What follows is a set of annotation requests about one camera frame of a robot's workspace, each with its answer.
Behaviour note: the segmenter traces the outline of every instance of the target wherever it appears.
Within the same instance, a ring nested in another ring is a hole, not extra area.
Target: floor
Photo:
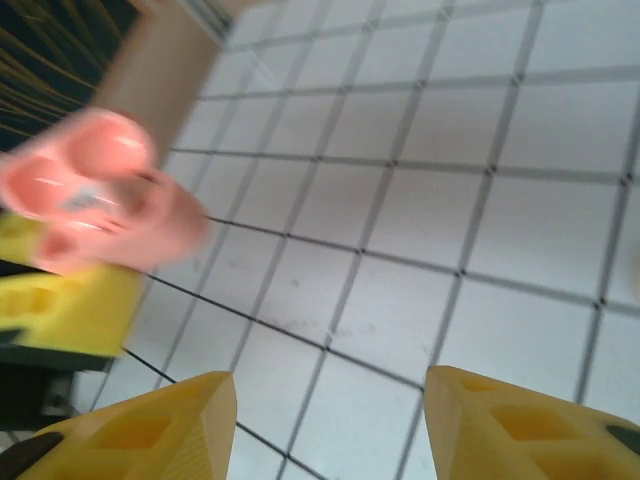
[[[433,363],[640,423],[640,2],[452,3],[240,20],[167,167],[215,233],[81,411],[231,369],[229,480],[435,479]]]

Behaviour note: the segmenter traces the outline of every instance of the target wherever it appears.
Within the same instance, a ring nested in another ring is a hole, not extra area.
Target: rectangular hole
[[[54,474],[53,480],[122,480],[128,469],[125,467],[78,468],[61,470]]]
[[[492,413],[514,440],[564,440],[577,437],[559,415],[546,408],[508,405],[498,407]]]
[[[46,313],[53,306],[53,292],[44,288],[34,288],[31,291],[31,312]]]
[[[483,377],[462,377],[460,383],[470,392],[492,392],[496,389],[495,384],[490,379]]]
[[[4,297],[4,314],[7,317],[17,317],[22,313],[22,301],[24,293],[20,291],[10,291]]]
[[[591,449],[582,455],[576,452],[563,454],[560,449],[547,455],[536,455],[533,461],[549,480],[633,480],[637,478],[629,471],[623,471],[610,459],[594,458]]]
[[[143,450],[153,447],[171,424],[170,417],[125,415],[96,434],[93,448]]]

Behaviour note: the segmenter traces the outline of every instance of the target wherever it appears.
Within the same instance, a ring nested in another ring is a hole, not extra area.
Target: yellow plastic block
[[[28,264],[40,228],[17,215],[2,215],[0,258]],[[87,361],[91,356],[104,359],[94,362],[97,365],[106,364],[121,350],[140,287],[137,272],[111,265],[67,276],[32,273],[0,278],[0,333],[16,332],[0,349],[0,360],[81,370],[91,368],[91,360]],[[59,353],[85,358],[64,358]]]
[[[64,440],[20,480],[224,480],[236,422],[229,372],[52,425]]]
[[[640,480],[640,454],[607,430],[640,435],[631,422],[452,367],[431,367],[425,392],[439,480]]]

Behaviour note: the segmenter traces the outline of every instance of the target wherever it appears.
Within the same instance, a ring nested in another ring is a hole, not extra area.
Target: black grout line
[[[423,428],[427,428],[424,421],[424,395],[421,395],[420,398],[418,398],[418,404],[416,405],[411,421],[409,422],[409,433],[407,434],[407,438],[405,438],[404,445],[402,446],[402,453],[400,455],[400,460],[398,461],[398,469],[396,470],[395,477],[393,477],[394,480],[403,479],[405,469],[407,468],[407,462],[411,455],[413,441],[416,437],[416,432],[418,431],[421,423],[423,424]]]
[[[318,480],[329,480],[328,478],[323,477],[318,472],[316,472],[313,469],[311,469],[308,465],[305,465],[304,463],[302,463],[300,460],[292,457],[290,453],[287,453],[287,452],[283,451],[280,447],[278,447],[278,446],[274,445],[273,443],[271,443],[269,440],[264,438],[259,433],[254,432],[252,429],[250,429],[246,425],[244,425],[244,424],[242,424],[240,422],[236,422],[236,426],[240,430],[242,430],[243,432],[248,434],[249,436],[253,437],[255,440],[258,440],[259,442],[263,443],[264,445],[266,445],[267,447],[272,449],[274,452],[278,453],[279,455],[281,455],[283,457],[284,462],[283,462],[283,465],[282,465],[282,467],[280,469],[280,474],[282,473],[282,470],[284,468],[284,463],[286,463],[286,461],[289,461],[289,462],[293,463],[294,465],[297,465],[298,467],[302,468],[305,472],[309,473],[311,476],[315,477]]]
[[[422,87],[445,89],[478,89],[487,87],[503,87],[514,82],[521,83],[525,87],[541,87],[547,85],[580,85],[584,83],[620,83],[637,82],[640,80],[640,67],[616,68],[603,67],[599,69],[584,69],[558,72],[521,73],[517,77],[509,75],[485,75],[471,77],[451,77],[425,80],[425,76],[418,76]],[[288,96],[318,96],[336,94],[340,89],[347,88],[353,93],[383,93],[409,90],[415,86],[415,82],[392,81],[380,83],[362,83],[342,85],[324,85],[313,88],[279,89],[271,91],[256,91],[245,93],[228,93],[214,96],[201,96],[200,101],[219,102],[225,100],[249,99],[249,98],[277,98],[284,94]]]
[[[622,168],[622,174],[631,175],[635,167],[636,154],[638,152],[638,142],[640,141],[640,94],[636,101],[636,110],[634,118],[630,127],[629,140],[627,145],[626,159]],[[618,195],[616,198],[613,218],[611,220],[611,227],[609,230],[609,238],[607,240],[606,250],[602,262],[602,271],[600,275],[600,282],[598,285],[598,297],[601,303],[606,304],[606,297],[609,290],[609,282],[613,275],[613,267],[615,264],[616,252],[620,235],[622,233],[624,218],[626,209],[629,202],[630,187],[629,182],[621,180],[618,186]],[[591,377],[591,370],[593,368],[593,362],[595,357],[595,349],[598,341],[598,334],[602,324],[603,311],[602,308],[597,306],[594,313],[591,327],[589,330],[589,336],[585,345],[584,358],[580,370],[580,376],[578,385],[576,388],[575,401],[582,404],[585,400],[587,389],[589,387],[589,380]]]
[[[322,20],[324,19],[324,17],[326,16],[326,14],[328,13],[328,10],[322,10],[321,8],[317,8],[316,11],[314,12],[314,16],[318,17],[312,20],[312,23],[315,21],[316,23],[320,23],[321,19],[319,18],[320,16],[322,16]],[[302,68],[304,66],[304,63],[307,59],[307,57],[309,56],[309,54],[311,53],[313,45],[310,45],[309,48],[305,51],[305,58],[301,58],[300,59],[300,64],[298,66],[298,68],[295,70],[295,72],[293,71],[292,68],[292,72],[290,72],[289,75],[289,81],[291,84],[295,83],[295,80],[297,80],[298,76],[300,75]],[[284,102],[286,102],[286,98],[284,98],[282,100],[282,106],[280,109],[280,112],[278,114],[278,119],[281,117],[285,105]],[[335,107],[335,104],[337,103],[337,98],[336,101],[334,101],[334,105],[332,106],[332,110]],[[326,121],[326,125],[325,125],[325,130],[328,129],[328,125],[329,123],[332,121],[331,118],[331,114],[329,114],[329,118]],[[273,128],[271,129],[271,131],[269,132],[269,139],[271,138],[271,136],[273,135],[273,133],[275,132],[275,128],[276,128],[276,124],[274,124]],[[260,151],[263,151],[264,148],[266,148],[266,146],[268,145],[270,140],[267,140],[266,137],[264,139],[262,148],[258,149]],[[300,210],[302,209],[302,205],[304,203],[304,200],[306,198],[306,195],[309,191],[310,185],[311,185],[311,181],[313,179],[313,176],[315,174],[315,170],[317,170],[317,165],[315,164],[310,164],[309,167],[307,168],[307,172],[305,173],[305,179],[303,180],[302,185],[300,186],[299,190],[298,190],[298,195],[297,198],[294,202],[294,206],[292,208],[292,211],[290,212],[289,218],[287,219],[287,225],[285,225],[285,232],[286,233],[290,233],[290,231],[293,229],[293,225],[295,223],[296,217],[298,215],[298,213],[300,212]],[[254,302],[254,306],[252,308],[252,317],[257,317],[257,313],[260,310],[260,307],[262,305],[262,302],[264,301],[264,298],[266,297],[266,294],[268,292],[269,286],[271,284],[271,281],[273,280],[273,277],[275,275],[276,269],[278,267],[278,264],[280,263],[282,256],[284,254],[284,250],[286,247],[286,243],[287,243],[287,238],[286,237],[281,237],[280,240],[278,241],[278,244],[276,245],[276,250],[274,252],[273,258],[271,259],[271,262],[267,268],[267,272],[265,273],[265,276],[263,278],[262,284],[260,286],[260,290],[258,292],[258,295],[255,299]],[[234,353],[233,359],[231,361],[231,367],[230,369],[232,371],[235,370],[235,368],[238,365],[238,362],[240,361],[240,358],[242,356],[242,352],[244,351],[244,348],[249,340],[249,336],[251,334],[251,330],[254,326],[254,324],[257,322],[250,322],[244,333],[242,338],[240,339],[240,342],[238,343],[238,346],[236,348],[236,351]]]
[[[258,157],[271,160],[287,160],[308,162],[318,159],[317,155],[290,155],[279,153],[250,153],[240,151],[228,151],[228,150],[187,150],[187,149],[172,149],[174,152],[183,153],[201,153],[207,155],[216,156],[230,156],[230,157]],[[383,168],[388,162],[388,159],[363,159],[363,158],[349,158],[349,157],[326,157],[321,156],[320,160],[323,163],[330,163],[334,165],[350,165],[350,166],[362,166],[362,167],[380,167]],[[433,171],[433,172],[445,172],[445,173],[466,173],[481,175],[486,172],[487,167],[492,170],[494,177],[505,178],[519,178],[519,179],[531,179],[531,180],[548,180],[548,181],[561,181],[561,182],[573,182],[573,183],[594,183],[603,185],[616,185],[622,178],[619,173],[615,172],[595,172],[595,171],[571,171],[571,170],[552,170],[552,169],[538,169],[528,167],[503,167],[500,165],[465,165],[465,164],[444,164],[438,162],[417,162],[407,160],[397,160],[395,169],[399,170],[421,170],[421,171]]]
[[[369,249],[364,249],[362,253],[367,257],[377,258],[379,260],[385,260],[387,262],[393,262],[398,265],[406,265],[408,267],[417,267],[423,270],[429,270],[431,272],[442,273],[444,275],[455,275],[459,271],[458,268],[454,268],[454,267],[436,265],[434,263],[424,262],[422,260],[415,260],[411,258],[397,257],[395,255],[389,255],[382,252],[371,251]]]
[[[13,432],[4,432],[7,434],[7,437],[9,437],[9,440],[11,440],[13,443],[19,443],[20,442],[20,438],[18,438],[18,436],[13,433]]]
[[[355,274],[356,274],[355,268],[356,267],[354,267],[353,264],[352,264],[350,273],[348,274],[348,278],[345,281],[345,284],[349,284],[350,282],[353,281],[353,278],[355,278]],[[364,367],[364,368],[366,368],[366,369],[368,369],[370,371],[376,372],[379,375],[381,375],[383,377],[386,377],[386,378],[388,378],[390,380],[397,381],[399,383],[402,383],[404,385],[410,386],[410,387],[418,389],[418,390],[422,390],[422,388],[423,388],[420,384],[417,384],[417,383],[415,383],[415,382],[413,382],[413,381],[411,381],[409,379],[406,379],[406,378],[404,378],[404,377],[402,377],[400,375],[397,375],[397,374],[395,374],[395,373],[393,373],[391,371],[384,370],[384,369],[376,367],[374,365],[369,365],[366,362],[363,362],[362,360],[359,360],[356,357],[352,357],[352,356],[347,355],[345,353],[333,350],[333,349],[331,349],[330,346],[327,345],[327,340],[325,340],[322,344],[316,343],[313,340],[310,340],[309,338],[306,338],[306,337],[304,337],[302,335],[298,335],[298,334],[296,334],[296,333],[294,333],[294,332],[292,332],[290,330],[287,330],[286,328],[283,328],[283,327],[278,326],[278,325],[274,325],[274,324],[269,323],[269,322],[265,322],[265,321],[261,320],[260,318],[258,318],[255,315],[251,315],[251,314],[247,314],[247,313],[241,312],[241,311],[236,310],[236,309],[234,309],[232,307],[224,305],[224,304],[222,304],[220,302],[217,302],[215,300],[207,298],[207,297],[205,297],[205,296],[203,296],[201,294],[195,294],[195,293],[191,292],[190,290],[187,290],[186,288],[180,287],[179,285],[175,285],[175,284],[173,284],[171,282],[168,282],[166,280],[163,280],[161,278],[155,278],[154,277],[154,280],[156,280],[157,282],[162,283],[164,285],[167,285],[169,287],[172,287],[172,288],[174,288],[176,290],[179,290],[180,292],[185,293],[185,294],[187,294],[189,296],[196,297],[197,300],[199,300],[199,301],[203,301],[203,302],[209,303],[209,304],[214,305],[214,306],[216,306],[218,308],[221,308],[221,309],[223,309],[225,311],[233,313],[234,315],[238,315],[239,317],[245,318],[245,319],[247,319],[247,320],[249,320],[249,321],[251,321],[253,323],[257,323],[257,324],[261,325],[262,327],[268,328],[269,330],[272,330],[274,332],[278,332],[278,333],[280,333],[282,335],[285,335],[285,336],[287,336],[289,338],[292,338],[294,340],[298,340],[298,341],[304,343],[305,345],[308,345],[310,347],[316,348],[318,350],[326,351],[326,352],[331,353],[332,355],[334,355],[336,357],[340,357],[340,358],[342,358],[344,360],[348,360],[350,363],[353,363],[355,365],[359,365],[359,366]]]
[[[459,13],[460,17],[469,18],[474,16],[483,16],[488,14],[501,13],[502,11],[510,11],[515,8],[525,9],[527,7],[529,7],[529,4],[527,4],[524,0],[520,0],[520,3],[517,5],[513,5],[513,1],[511,0],[505,0],[504,8],[502,9],[496,8],[496,3],[493,2],[493,3],[485,3],[482,5],[458,6],[455,10]],[[451,9],[452,9],[452,6],[443,5],[443,8],[440,9],[440,12],[442,12],[443,10],[449,11]],[[384,18],[382,17],[383,9],[381,8],[378,11],[373,11],[373,10],[370,11],[370,15],[367,21],[370,23],[374,22],[378,30],[390,30],[390,29],[412,26],[417,23],[418,24],[429,23],[433,21],[433,17],[435,16],[437,10],[438,9],[436,8],[433,10],[425,11],[424,13],[421,13],[421,14],[400,15],[392,18]],[[313,36],[313,38],[328,38],[328,37],[334,37],[334,36],[344,36],[344,35],[348,35],[349,33],[356,34],[362,29],[363,25],[364,25],[363,23],[354,24],[352,26],[352,29],[348,27],[322,29],[319,31],[311,32],[311,35]],[[302,39],[308,38],[308,35],[309,33],[304,33],[304,34],[288,35],[286,37],[277,37],[274,39],[271,39],[271,38],[265,39],[263,34],[263,39],[257,42],[231,46],[226,49],[226,53],[235,53],[235,52],[246,51],[246,50],[254,50],[265,44],[281,45],[281,44],[288,44],[288,43],[296,43],[301,41]]]
[[[527,19],[527,26],[525,29],[525,33],[523,35],[520,51],[518,52],[518,57],[516,59],[515,66],[514,66],[514,76],[517,76],[518,72],[526,71],[527,62],[529,59],[529,55],[533,50],[533,45],[535,43],[535,36],[538,30],[538,27],[540,25],[541,18],[542,18],[542,7],[538,7],[536,4],[532,4],[529,10],[529,17]],[[487,160],[487,164],[490,166],[497,165],[498,159],[500,158],[500,154],[504,146],[504,142],[507,135],[509,122],[511,121],[513,110],[515,108],[518,90],[519,88],[516,84],[507,93],[507,98],[505,99],[505,102],[503,105],[503,111],[500,117],[500,121],[496,128],[494,142],[489,152],[489,156]],[[483,182],[479,188],[474,212],[472,214],[471,220],[467,228],[467,234],[463,244],[462,253],[460,255],[459,270],[461,273],[465,272],[465,269],[471,257],[471,252],[473,250],[475,240],[480,230],[480,221],[482,220],[482,215],[489,198],[489,193],[491,191],[492,180],[493,180],[493,175],[491,174],[491,172],[487,172],[487,175],[485,175]],[[452,288],[450,290],[449,298],[447,299],[447,307],[443,315],[443,319],[440,323],[440,327],[438,329],[438,334],[433,347],[432,357],[430,358],[429,365],[435,365],[439,361],[440,354],[442,353],[442,350],[444,348],[444,343],[446,341],[446,336],[449,330],[449,326],[453,320],[453,313],[455,311],[455,306],[460,296],[460,291],[462,290],[462,282],[463,282],[462,275],[456,277],[456,279],[453,282]],[[419,414],[415,415],[411,423],[411,426],[409,427],[405,448],[404,448],[404,451],[402,452],[402,457],[398,465],[398,470],[395,476],[395,480],[401,480],[404,475],[404,470],[406,468],[411,447],[413,445],[413,439],[415,438],[416,430],[418,429],[418,426],[420,424],[420,418],[421,418],[421,415]]]
[[[573,170],[551,170],[522,167],[496,166],[496,177],[526,178],[531,180],[566,181],[614,185],[620,181],[620,175],[614,172],[589,172]]]
[[[606,312],[624,315],[626,317],[635,317],[640,320],[640,306],[638,305],[629,305],[607,300],[607,304],[606,306],[604,306],[604,310]]]
[[[124,348],[123,349],[129,356],[135,358],[138,362],[142,363],[143,365],[145,365],[146,367],[150,368],[151,370],[153,370],[155,373],[157,373],[158,375],[160,375],[162,378],[164,378],[165,380],[168,380],[171,383],[176,383],[176,381],[171,378],[169,375],[167,375],[166,373],[164,373],[163,369],[154,367],[151,363],[147,362],[144,358],[142,358],[140,355],[137,355],[135,352],[129,350],[128,348]]]
[[[140,298],[138,299],[138,304],[136,305],[135,310],[133,312],[133,323],[134,324],[135,324],[138,312],[140,311],[140,308],[141,308],[142,304],[146,300],[147,295],[149,295],[149,292],[151,291],[151,287],[152,286],[153,286],[153,281],[145,281],[144,289],[140,293]],[[91,407],[89,408],[89,410],[93,410],[96,407],[96,405],[98,403],[98,400],[100,399],[100,395],[102,395],[102,391],[105,389],[105,387],[107,385],[107,381],[109,379],[109,374],[111,373],[111,369],[113,368],[115,362],[116,362],[116,360],[112,360],[109,363],[109,365],[105,368],[105,370],[103,372],[98,372],[98,373],[104,373],[105,375],[104,375],[104,378],[102,379],[102,382],[100,383],[100,386],[96,390],[96,394],[93,397],[93,401],[91,402]]]
[[[264,130],[261,134],[261,138],[258,140],[258,149],[263,148],[267,144],[273,131],[275,130],[276,125],[280,119],[280,115],[282,114],[282,110],[284,108],[284,101],[285,101],[284,99],[279,100],[278,103],[276,103],[276,105],[274,106],[273,111],[269,115],[269,118],[266,121]],[[238,187],[238,192],[236,193],[236,197],[234,198],[230,211],[228,212],[229,218],[234,218],[235,215],[238,213],[238,210],[240,209],[240,204],[242,203],[244,196],[249,190],[249,186],[258,169],[258,162],[259,162],[259,158],[255,157],[253,164],[250,165],[247,171],[245,172],[245,175],[243,176],[242,181],[240,182],[240,186]],[[205,287],[208,281],[209,275],[211,274],[211,270],[213,269],[213,266],[215,264],[215,261],[220,251],[222,250],[225,240],[229,234],[230,228],[231,228],[230,225],[223,226],[222,231],[218,235],[218,238],[216,239],[216,244],[214,246],[214,251],[212,252],[210,258],[208,259],[207,265],[201,274],[195,293],[200,294],[202,292],[202,289]],[[163,371],[169,368],[171,360],[173,359],[173,356],[175,355],[175,352],[182,339],[182,336],[184,335],[184,331],[187,328],[189,321],[191,320],[191,316],[193,314],[193,311],[196,308],[196,305],[197,305],[197,297],[192,300],[191,304],[187,309],[187,312],[185,313],[185,317],[182,321],[182,324],[178,329],[178,332],[171,345],[171,348],[164,362],[164,365],[162,366]],[[248,337],[249,329],[251,325],[252,324],[249,323],[247,327],[247,330],[246,330],[247,337]],[[233,368],[235,368],[235,364],[232,362],[230,369],[233,370]],[[160,383],[160,380],[158,380],[156,384],[156,388],[159,385],[159,383]]]
[[[467,271],[466,269],[464,271],[463,276],[468,278],[469,280],[483,283],[486,285],[500,287],[508,290],[515,290],[517,292],[522,292],[529,295],[549,298],[552,300],[558,300],[566,303],[573,303],[576,305],[591,306],[594,303],[598,302],[595,296],[588,297],[588,296],[580,295],[576,293],[565,292],[561,290],[554,290],[554,289],[543,287],[540,285],[528,284],[528,283],[523,283],[516,280],[509,280],[506,278],[485,275],[483,273]]]

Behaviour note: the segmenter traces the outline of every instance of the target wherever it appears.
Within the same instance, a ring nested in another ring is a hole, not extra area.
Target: pink sandal
[[[197,248],[205,212],[153,168],[154,150],[136,122],[90,108],[8,154],[5,205],[48,224],[34,266],[67,273],[107,262],[146,271]]]

